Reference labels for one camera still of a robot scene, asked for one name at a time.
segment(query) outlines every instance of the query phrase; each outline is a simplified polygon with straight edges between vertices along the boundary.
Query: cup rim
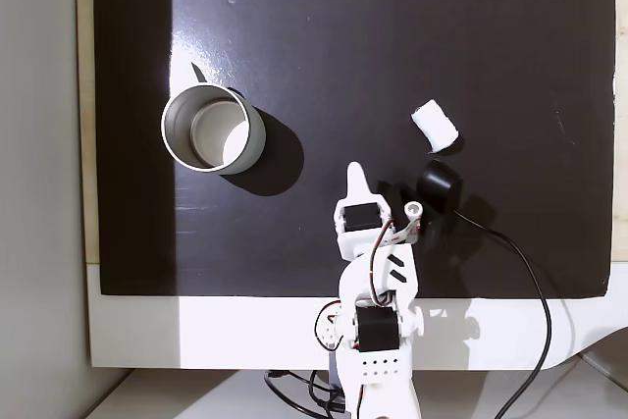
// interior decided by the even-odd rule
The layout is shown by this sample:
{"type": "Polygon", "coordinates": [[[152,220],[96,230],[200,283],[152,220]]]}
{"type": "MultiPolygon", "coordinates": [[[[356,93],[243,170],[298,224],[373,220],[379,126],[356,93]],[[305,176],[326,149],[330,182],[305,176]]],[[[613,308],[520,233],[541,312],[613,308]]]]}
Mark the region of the cup rim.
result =
{"type": "Polygon", "coordinates": [[[244,103],[240,99],[240,96],[239,96],[238,93],[235,93],[231,89],[229,89],[227,87],[223,87],[222,85],[219,85],[217,83],[206,83],[206,82],[196,83],[195,85],[191,85],[190,87],[186,87],[183,90],[180,90],[177,93],[177,95],[174,95],[174,96],[170,97],[170,99],[168,100],[168,103],[164,107],[164,111],[161,114],[161,137],[162,137],[162,140],[164,141],[164,144],[166,145],[166,149],[168,149],[168,152],[170,153],[170,155],[173,157],[173,159],[175,159],[182,166],[187,167],[188,169],[191,169],[191,170],[197,171],[197,172],[205,172],[205,173],[218,172],[218,171],[222,171],[224,169],[228,169],[230,166],[234,165],[237,162],[237,160],[242,156],[242,154],[244,154],[244,151],[246,150],[246,146],[248,145],[248,143],[250,141],[250,138],[251,138],[250,116],[249,116],[248,110],[246,109],[246,106],[244,105],[244,103]],[[179,156],[177,156],[177,154],[173,151],[172,147],[170,147],[170,144],[168,143],[168,138],[166,137],[166,127],[165,127],[166,115],[168,115],[168,110],[170,110],[170,107],[173,104],[173,102],[177,98],[179,98],[183,93],[186,93],[187,91],[192,90],[192,89],[194,89],[196,87],[214,87],[214,88],[219,88],[219,89],[227,92],[235,100],[235,103],[237,103],[237,105],[239,105],[239,108],[240,108],[242,114],[244,115],[244,119],[246,120],[246,124],[248,125],[248,131],[246,133],[246,142],[244,143],[244,146],[242,147],[242,150],[237,155],[237,157],[232,162],[230,162],[229,164],[222,164],[220,166],[215,166],[215,167],[210,167],[210,168],[191,166],[191,165],[187,164],[186,162],[184,162],[183,160],[181,160],[179,158],[179,156]]]}

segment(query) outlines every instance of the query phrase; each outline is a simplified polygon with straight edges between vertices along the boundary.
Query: white table edge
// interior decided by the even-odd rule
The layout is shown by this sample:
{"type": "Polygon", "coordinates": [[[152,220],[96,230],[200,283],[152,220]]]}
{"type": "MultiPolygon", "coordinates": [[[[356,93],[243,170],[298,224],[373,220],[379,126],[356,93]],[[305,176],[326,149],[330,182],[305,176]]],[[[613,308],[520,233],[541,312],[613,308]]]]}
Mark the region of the white table edge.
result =
{"type": "MultiPolygon", "coordinates": [[[[331,298],[107,296],[100,266],[87,265],[94,367],[327,369],[313,337],[331,298]]],[[[611,263],[605,296],[550,300],[553,339],[544,368],[628,327],[628,263],[611,263]]],[[[425,336],[416,370],[529,370],[545,341],[535,299],[417,299],[425,336]]]]}

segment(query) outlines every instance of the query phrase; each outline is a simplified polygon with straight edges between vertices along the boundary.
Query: black rubber cap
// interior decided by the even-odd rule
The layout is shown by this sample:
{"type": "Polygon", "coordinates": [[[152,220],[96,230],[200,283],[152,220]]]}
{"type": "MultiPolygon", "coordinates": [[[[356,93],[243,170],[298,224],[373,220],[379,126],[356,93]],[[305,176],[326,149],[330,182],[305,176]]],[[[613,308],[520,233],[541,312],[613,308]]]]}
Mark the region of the black rubber cap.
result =
{"type": "Polygon", "coordinates": [[[457,208],[462,191],[462,178],[441,161],[428,164],[416,185],[422,201],[439,213],[457,208]]]}

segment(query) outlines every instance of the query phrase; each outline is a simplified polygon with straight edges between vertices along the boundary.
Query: wire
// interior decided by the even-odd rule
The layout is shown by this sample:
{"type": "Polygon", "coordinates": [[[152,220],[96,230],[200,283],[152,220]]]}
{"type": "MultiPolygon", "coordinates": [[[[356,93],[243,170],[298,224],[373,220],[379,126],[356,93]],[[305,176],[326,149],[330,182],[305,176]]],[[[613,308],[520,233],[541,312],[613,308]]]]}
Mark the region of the wire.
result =
{"type": "Polygon", "coordinates": [[[377,252],[377,249],[380,247],[380,244],[382,243],[382,239],[384,238],[386,231],[388,230],[388,228],[391,226],[392,223],[393,223],[393,218],[390,218],[382,226],[380,235],[378,236],[377,240],[375,241],[375,244],[373,245],[373,250],[371,251],[371,260],[369,261],[369,285],[371,289],[371,300],[376,306],[380,306],[382,308],[391,304],[391,297],[389,293],[387,292],[385,301],[381,301],[379,296],[375,293],[375,282],[373,281],[373,266],[375,265],[375,253],[377,252]]]}
{"type": "Polygon", "coordinates": [[[546,344],[543,347],[543,352],[541,353],[541,357],[539,358],[539,362],[537,363],[537,366],[534,367],[534,370],[532,371],[532,373],[530,374],[530,376],[526,379],[525,382],[523,382],[523,385],[521,385],[521,387],[519,387],[519,390],[517,390],[515,392],[515,394],[506,402],[506,404],[503,406],[503,408],[499,411],[499,413],[497,414],[497,416],[495,416],[496,419],[501,419],[503,417],[503,415],[507,412],[508,409],[510,409],[510,406],[512,406],[512,404],[514,404],[514,402],[519,399],[519,396],[521,396],[521,394],[523,394],[528,387],[530,387],[530,385],[532,384],[532,382],[534,382],[534,380],[537,378],[537,375],[539,375],[539,372],[541,371],[541,368],[543,367],[543,364],[545,363],[546,359],[548,358],[548,352],[550,351],[550,344],[551,344],[551,314],[550,314],[550,307],[548,306],[548,301],[546,300],[545,296],[543,295],[543,292],[541,291],[541,286],[539,285],[539,281],[537,280],[537,277],[534,275],[534,271],[532,270],[532,266],[530,265],[530,262],[528,262],[528,259],[526,258],[526,256],[523,254],[523,252],[521,251],[521,249],[519,249],[519,247],[517,247],[517,244],[514,243],[514,241],[500,233],[497,232],[495,230],[492,230],[491,228],[487,228],[485,226],[482,226],[480,223],[476,223],[475,221],[471,220],[470,218],[467,218],[466,216],[458,213],[457,211],[453,210],[453,214],[455,216],[457,216],[458,218],[460,218],[462,221],[465,221],[466,223],[475,226],[476,228],[492,235],[495,237],[498,237],[499,239],[503,240],[504,242],[508,243],[510,245],[510,247],[512,247],[515,252],[517,254],[519,254],[519,257],[521,257],[521,260],[523,260],[523,263],[526,265],[526,268],[528,269],[528,272],[530,273],[530,277],[532,278],[532,281],[534,282],[534,286],[537,289],[537,292],[539,293],[539,299],[541,300],[541,304],[543,305],[543,310],[546,313],[546,322],[547,322],[547,336],[546,336],[546,344]]]}
{"type": "Polygon", "coordinates": [[[355,419],[360,419],[360,407],[364,398],[364,385],[360,385],[360,394],[357,397],[357,406],[355,407],[355,419]]]}
{"type": "Polygon", "coordinates": [[[333,305],[338,304],[338,303],[340,303],[339,299],[335,299],[334,301],[330,301],[329,303],[327,303],[318,312],[318,315],[316,316],[316,321],[314,321],[314,337],[316,338],[318,343],[321,344],[321,347],[323,347],[328,352],[335,352],[336,350],[338,350],[338,347],[340,347],[340,342],[342,341],[342,338],[344,338],[344,336],[340,336],[340,339],[338,339],[338,342],[337,342],[336,346],[334,346],[334,347],[327,347],[326,345],[323,344],[323,341],[318,337],[318,333],[316,332],[316,327],[318,326],[318,322],[321,319],[321,315],[323,314],[323,311],[325,311],[330,306],[333,306],[333,305]]]}
{"type": "Polygon", "coordinates": [[[267,370],[266,373],[264,373],[264,382],[266,383],[268,388],[271,389],[271,392],[273,392],[281,401],[290,406],[292,409],[296,409],[298,412],[307,416],[313,417],[315,419],[329,419],[329,416],[324,416],[323,414],[319,414],[318,412],[307,409],[306,407],[301,406],[300,404],[294,402],[292,399],[283,394],[271,381],[271,373],[272,370],[267,370]]]}
{"type": "MultiPolygon", "coordinates": [[[[301,377],[300,375],[295,374],[294,372],[291,372],[290,370],[286,370],[286,375],[290,375],[291,377],[296,378],[299,382],[302,382],[306,385],[309,385],[310,383],[309,380],[301,377]]],[[[338,391],[338,388],[325,388],[325,387],[321,387],[320,385],[317,385],[316,383],[314,384],[314,388],[325,393],[335,393],[338,391]]]]}
{"type": "Polygon", "coordinates": [[[329,415],[329,411],[330,410],[332,410],[334,412],[343,413],[344,412],[344,404],[340,404],[339,402],[334,402],[334,399],[336,399],[336,397],[338,397],[342,393],[341,389],[331,390],[330,393],[332,394],[333,398],[332,399],[328,399],[327,401],[321,399],[320,397],[318,397],[314,393],[314,387],[318,387],[318,385],[316,385],[316,383],[314,383],[314,381],[316,380],[316,374],[317,373],[318,373],[318,370],[312,370],[312,373],[310,374],[310,380],[307,382],[308,383],[308,391],[310,393],[310,397],[312,398],[312,400],[314,402],[316,402],[316,404],[319,407],[322,407],[323,409],[325,409],[325,412],[328,415],[329,415]]]}
{"type": "Polygon", "coordinates": [[[330,395],[330,400],[325,403],[325,414],[327,414],[327,417],[329,419],[334,419],[334,416],[330,412],[330,407],[332,406],[332,404],[334,404],[334,399],[336,399],[341,394],[342,394],[342,391],[338,391],[338,392],[332,393],[330,395]]]}

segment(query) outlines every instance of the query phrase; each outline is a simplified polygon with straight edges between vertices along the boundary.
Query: red wire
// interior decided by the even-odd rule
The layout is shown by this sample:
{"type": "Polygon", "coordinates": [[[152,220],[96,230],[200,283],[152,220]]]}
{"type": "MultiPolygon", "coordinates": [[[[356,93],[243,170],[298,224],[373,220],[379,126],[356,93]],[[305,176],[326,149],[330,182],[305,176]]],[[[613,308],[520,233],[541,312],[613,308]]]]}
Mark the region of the red wire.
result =
{"type": "Polygon", "coordinates": [[[371,260],[369,262],[369,284],[371,288],[371,299],[373,300],[375,304],[377,304],[380,307],[388,306],[389,304],[391,304],[391,302],[388,297],[386,298],[387,301],[380,301],[380,298],[375,293],[375,282],[373,281],[373,265],[375,264],[375,253],[377,252],[377,249],[380,247],[380,244],[382,243],[382,239],[384,238],[386,231],[388,230],[388,228],[391,226],[392,223],[393,223],[393,218],[390,218],[382,226],[382,231],[380,232],[380,235],[377,238],[375,245],[373,246],[373,250],[371,251],[371,260]]]}

